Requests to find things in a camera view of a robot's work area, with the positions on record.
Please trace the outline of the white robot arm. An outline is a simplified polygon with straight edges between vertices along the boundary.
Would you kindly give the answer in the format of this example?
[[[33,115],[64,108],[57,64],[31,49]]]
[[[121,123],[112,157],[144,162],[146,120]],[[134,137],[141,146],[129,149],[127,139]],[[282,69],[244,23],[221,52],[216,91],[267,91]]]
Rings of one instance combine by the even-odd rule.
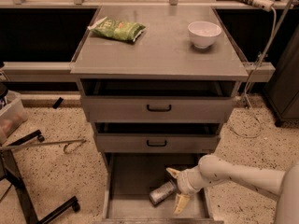
[[[167,168],[166,171],[177,180],[176,215],[201,189],[232,181],[278,200],[273,224],[299,224],[299,162],[287,171],[278,171],[232,164],[209,154],[191,169],[179,171]]]

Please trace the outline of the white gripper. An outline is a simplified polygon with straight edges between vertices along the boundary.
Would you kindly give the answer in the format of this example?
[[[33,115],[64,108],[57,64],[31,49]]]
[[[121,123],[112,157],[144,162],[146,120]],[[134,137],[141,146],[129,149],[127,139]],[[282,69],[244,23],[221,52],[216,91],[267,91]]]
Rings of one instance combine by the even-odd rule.
[[[200,173],[198,166],[191,169],[179,171],[168,167],[166,171],[177,180],[178,189],[182,194],[177,193],[174,206],[174,214],[179,215],[187,206],[190,196],[199,192],[206,181]]]

